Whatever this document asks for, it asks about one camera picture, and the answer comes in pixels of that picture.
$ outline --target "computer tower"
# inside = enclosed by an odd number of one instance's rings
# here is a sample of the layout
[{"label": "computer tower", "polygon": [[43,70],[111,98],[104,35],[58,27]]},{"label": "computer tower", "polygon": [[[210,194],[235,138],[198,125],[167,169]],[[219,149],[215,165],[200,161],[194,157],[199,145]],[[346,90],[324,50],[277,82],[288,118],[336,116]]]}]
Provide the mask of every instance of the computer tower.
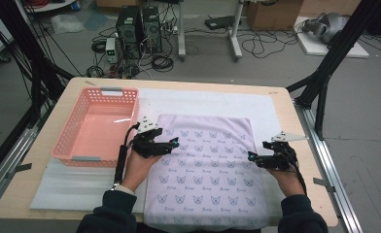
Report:
[{"label": "computer tower", "polygon": [[139,59],[142,57],[142,52],[140,50],[140,45],[135,44],[124,44],[123,57],[125,59]]},{"label": "computer tower", "polygon": [[160,20],[157,7],[147,7],[143,9],[143,26],[145,38],[149,37],[146,43],[147,52],[162,52],[162,41],[160,35]]},{"label": "computer tower", "polygon": [[125,58],[141,58],[140,44],[145,39],[140,8],[122,6],[116,23],[121,50]]}]

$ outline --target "person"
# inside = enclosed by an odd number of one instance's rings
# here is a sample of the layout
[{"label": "person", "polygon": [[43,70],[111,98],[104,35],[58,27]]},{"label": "person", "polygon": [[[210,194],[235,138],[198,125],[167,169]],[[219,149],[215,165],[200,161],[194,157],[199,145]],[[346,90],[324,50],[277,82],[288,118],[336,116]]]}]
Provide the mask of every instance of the person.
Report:
[{"label": "person", "polygon": [[[95,208],[93,214],[84,216],[77,233],[136,232],[136,218],[132,214],[136,202],[134,192],[160,158],[161,156],[144,158],[132,150],[127,158],[121,185],[104,193],[102,206]],[[312,210],[311,202],[304,194],[296,173],[278,170],[268,172],[277,180],[286,196],[281,202],[283,217],[279,222],[278,232],[328,232],[324,219]]]}]

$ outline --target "folded garment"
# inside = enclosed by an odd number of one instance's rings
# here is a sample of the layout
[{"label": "folded garment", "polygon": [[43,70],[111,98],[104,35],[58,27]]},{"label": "folded garment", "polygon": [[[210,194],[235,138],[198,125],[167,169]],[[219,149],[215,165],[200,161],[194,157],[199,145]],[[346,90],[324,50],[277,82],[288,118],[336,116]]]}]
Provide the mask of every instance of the folded garment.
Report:
[{"label": "folded garment", "polygon": [[180,146],[151,169],[144,221],[167,232],[259,229],[269,221],[247,118],[161,115],[158,142]]}]

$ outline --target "table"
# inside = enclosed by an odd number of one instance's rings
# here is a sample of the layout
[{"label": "table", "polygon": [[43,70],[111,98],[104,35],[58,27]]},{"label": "table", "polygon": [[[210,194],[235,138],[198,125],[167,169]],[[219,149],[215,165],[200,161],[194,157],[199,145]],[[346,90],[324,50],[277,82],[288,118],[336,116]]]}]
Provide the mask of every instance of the table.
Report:
[{"label": "table", "polygon": [[[291,97],[283,87],[74,78],[66,87],[32,148],[22,162],[23,164],[32,163],[32,168],[18,172],[1,197],[0,218],[79,220],[87,214],[87,212],[75,211],[38,211],[31,210],[29,207],[43,177],[46,165],[50,160],[50,151],[52,151],[62,125],[70,114],[81,88],[89,85],[269,95],[273,100],[281,128],[286,132],[299,135],[304,134]],[[290,144],[298,154],[301,172],[307,183],[308,196],[312,200],[313,209],[323,216],[328,226],[336,225],[338,222],[337,216],[325,187],[313,184],[313,178],[320,179],[321,174],[308,143],[306,141],[297,141]],[[279,209],[280,206],[279,203],[274,203],[269,208]],[[143,216],[136,215],[136,217],[138,221],[143,221]],[[271,216],[270,224],[276,225],[279,218],[280,216]]]},{"label": "table", "polygon": [[[239,47],[238,39],[236,38],[236,34],[238,32],[239,20],[242,15],[243,3],[246,0],[237,0],[236,4],[236,12],[235,12],[235,21],[233,23],[232,30],[229,30],[229,39],[233,47],[234,51],[234,60],[237,61],[242,57],[242,51]],[[264,0],[253,0],[252,2],[263,2]],[[185,56],[187,54],[185,48],[185,27],[184,27],[184,9],[183,9],[184,0],[179,1],[179,27],[178,27],[178,54],[182,61],[185,60]]]}]

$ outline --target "table leg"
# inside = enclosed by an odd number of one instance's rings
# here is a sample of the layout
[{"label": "table leg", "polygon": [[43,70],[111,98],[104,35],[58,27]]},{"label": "table leg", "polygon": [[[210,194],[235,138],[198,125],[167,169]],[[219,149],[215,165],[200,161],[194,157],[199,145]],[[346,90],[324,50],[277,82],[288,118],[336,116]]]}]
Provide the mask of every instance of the table leg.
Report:
[{"label": "table leg", "polygon": [[179,2],[178,54],[181,60],[184,61],[187,54],[185,48],[184,0]]},{"label": "table leg", "polygon": [[229,31],[230,41],[232,43],[232,47],[235,53],[235,61],[242,57],[242,51],[239,47],[238,39],[236,38],[236,34],[238,32],[239,20],[241,19],[242,9],[243,9],[244,0],[238,0],[236,5],[236,13],[235,13],[235,22],[233,23],[232,30]]}]

